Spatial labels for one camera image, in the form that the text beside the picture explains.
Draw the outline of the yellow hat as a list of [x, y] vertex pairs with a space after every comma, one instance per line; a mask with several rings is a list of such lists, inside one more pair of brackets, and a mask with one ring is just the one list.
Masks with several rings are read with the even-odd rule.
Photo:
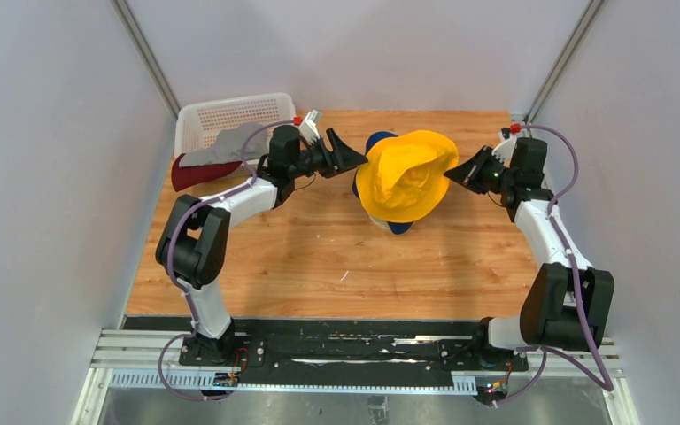
[[391, 222], [425, 218], [444, 199], [460, 152], [453, 140], [430, 130], [415, 130], [380, 141], [359, 166], [360, 203], [373, 216]]

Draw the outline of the blue hat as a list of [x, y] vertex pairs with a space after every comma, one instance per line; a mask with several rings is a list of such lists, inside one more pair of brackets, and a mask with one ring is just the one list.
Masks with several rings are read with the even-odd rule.
[[[397, 137], [396, 134], [393, 134], [388, 131], [378, 131], [373, 133], [371, 136], [368, 137], [366, 146], [365, 146], [365, 155], [368, 156], [370, 151], [382, 140], [392, 138], [392, 137]], [[356, 170], [353, 181], [352, 181], [352, 193], [353, 195], [357, 198], [357, 200], [360, 202], [360, 194], [359, 194], [359, 189], [357, 185], [357, 176], [358, 176], [358, 170]], [[364, 209], [364, 212], [367, 214], [367, 216], [371, 213], [369, 213], [364, 206], [362, 206]], [[387, 234], [392, 234], [392, 235], [403, 235], [407, 231], [411, 229], [411, 227], [414, 224], [414, 221], [412, 222], [391, 222], [387, 221], [390, 225], [391, 233]]]

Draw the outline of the grey hat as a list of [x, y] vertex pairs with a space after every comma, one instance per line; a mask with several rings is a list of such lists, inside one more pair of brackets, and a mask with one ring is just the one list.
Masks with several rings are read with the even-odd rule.
[[221, 130], [215, 142], [209, 147], [182, 155], [180, 167], [241, 164], [268, 154], [266, 129], [257, 133], [262, 126], [247, 122], [238, 127]]

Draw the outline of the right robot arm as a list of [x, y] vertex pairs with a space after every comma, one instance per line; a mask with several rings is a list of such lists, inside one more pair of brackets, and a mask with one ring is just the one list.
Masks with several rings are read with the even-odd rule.
[[556, 196], [543, 185], [546, 157], [546, 142], [512, 136], [444, 174], [473, 193], [498, 195], [537, 263], [519, 314], [479, 321], [467, 352], [484, 369], [524, 347], [591, 352], [603, 340], [614, 277], [594, 267], [569, 236]]

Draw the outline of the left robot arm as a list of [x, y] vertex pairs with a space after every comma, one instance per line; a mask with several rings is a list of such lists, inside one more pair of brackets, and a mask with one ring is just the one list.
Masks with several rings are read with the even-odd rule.
[[235, 324], [224, 306], [220, 274], [232, 228], [281, 206], [301, 176], [332, 178], [367, 163], [332, 128], [310, 140], [290, 120], [258, 127], [245, 141], [270, 131], [267, 154], [248, 166], [245, 182], [208, 197], [178, 197], [158, 241], [155, 260], [164, 268], [189, 308], [190, 331], [183, 344], [215, 366], [238, 352]]

